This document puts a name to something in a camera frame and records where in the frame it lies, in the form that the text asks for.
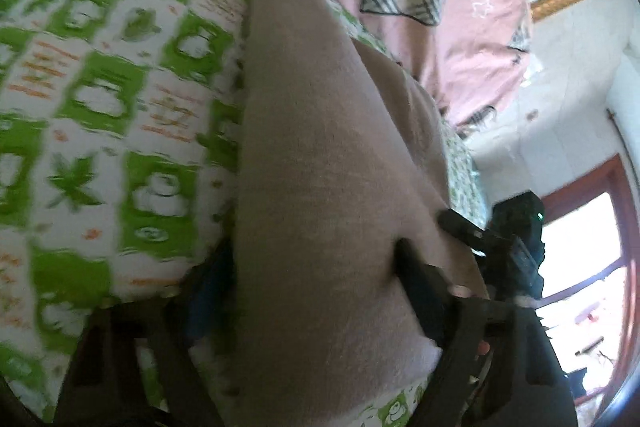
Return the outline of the beige knit sweater brown cuffs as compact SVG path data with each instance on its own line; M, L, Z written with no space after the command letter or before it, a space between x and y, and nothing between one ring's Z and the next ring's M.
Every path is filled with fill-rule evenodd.
M324 0L250 0L231 245L209 259L215 401L230 426L346 426L439 352L392 270L397 239L483 294L449 204L439 113Z

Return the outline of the red brown window frame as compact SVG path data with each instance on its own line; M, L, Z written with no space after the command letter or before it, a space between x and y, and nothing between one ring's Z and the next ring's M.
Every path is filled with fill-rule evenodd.
M592 426L639 347L639 225L620 156L544 196L537 310L573 386L577 421Z

